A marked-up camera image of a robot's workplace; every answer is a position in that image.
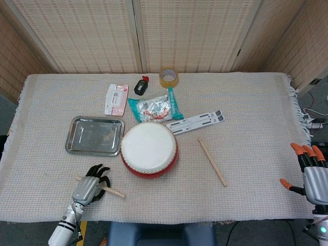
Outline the right silver orange-tipped robot hand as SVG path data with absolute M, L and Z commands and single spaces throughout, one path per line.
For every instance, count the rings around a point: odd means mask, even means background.
M 315 206 L 327 205 L 327 162 L 321 150 L 316 146 L 300 146 L 291 143 L 301 168 L 303 187 L 291 185 L 281 178 L 280 183 L 289 191 L 307 197 Z

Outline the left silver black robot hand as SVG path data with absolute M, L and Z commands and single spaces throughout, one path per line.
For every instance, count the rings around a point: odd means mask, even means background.
M 104 172 L 109 170 L 110 168 L 103 167 L 103 164 L 92 166 L 78 182 L 72 195 L 73 202 L 86 207 L 90 203 L 99 201 L 105 194 L 105 190 L 98 187 L 99 184 L 105 182 L 108 188 L 111 187 L 108 176 L 104 175 Z

